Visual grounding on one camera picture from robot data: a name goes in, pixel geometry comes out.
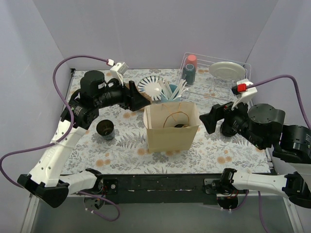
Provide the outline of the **brown paper bag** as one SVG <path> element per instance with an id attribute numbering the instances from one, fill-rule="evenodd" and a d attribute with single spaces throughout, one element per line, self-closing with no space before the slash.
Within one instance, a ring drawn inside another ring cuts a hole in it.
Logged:
<path id="1" fill-rule="evenodd" d="M 166 102 L 144 108 L 143 123 L 150 152 L 189 150 L 201 124 L 193 102 Z M 177 124 L 186 125 L 175 128 Z"/>

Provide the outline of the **black coffee cup lid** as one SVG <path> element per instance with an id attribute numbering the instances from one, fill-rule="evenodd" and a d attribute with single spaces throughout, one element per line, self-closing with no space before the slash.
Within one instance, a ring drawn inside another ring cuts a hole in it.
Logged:
<path id="1" fill-rule="evenodd" d="M 177 124 L 177 125 L 175 125 L 175 128 L 183 128 L 183 127 L 185 127 L 186 125 L 184 125 L 184 124 Z"/>

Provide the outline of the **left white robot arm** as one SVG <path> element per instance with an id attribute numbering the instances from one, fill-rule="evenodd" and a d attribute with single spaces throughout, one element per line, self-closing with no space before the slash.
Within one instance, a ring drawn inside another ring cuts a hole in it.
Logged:
<path id="1" fill-rule="evenodd" d="M 73 175 L 62 176 L 61 172 L 78 141 L 85 135 L 99 110 L 119 105 L 124 110 L 137 111 L 151 103 L 150 98 L 140 93 L 133 81 L 122 83 L 117 78 L 105 81 L 104 74 L 92 70 L 80 80 L 62 114 L 52 146 L 28 174 L 17 180 L 23 188 L 45 201 L 52 208 L 60 206 L 68 195 L 83 190 L 99 194 L 103 190 L 101 172 L 88 168 Z"/>

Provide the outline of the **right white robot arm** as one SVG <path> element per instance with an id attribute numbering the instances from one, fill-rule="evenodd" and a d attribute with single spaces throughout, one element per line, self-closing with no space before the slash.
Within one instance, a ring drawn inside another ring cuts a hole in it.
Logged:
<path id="1" fill-rule="evenodd" d="M 249 107 L 232 102 L 212 106 L 200 120 L 208 134 L 216 131 L 226 137 L 241 135 L 259 150 L 271 149 L 274 172 L 271 175 L 246 173 L 234 168 L 223 170 L 221 177 L 207 185 L 209 192 L 229 194 L 233 191 L 254 190 L 288 199 L 293 204 L 311 207 L 311 131 L 300 125 L 284 124 L 285 112 L 261 103 Z"/>

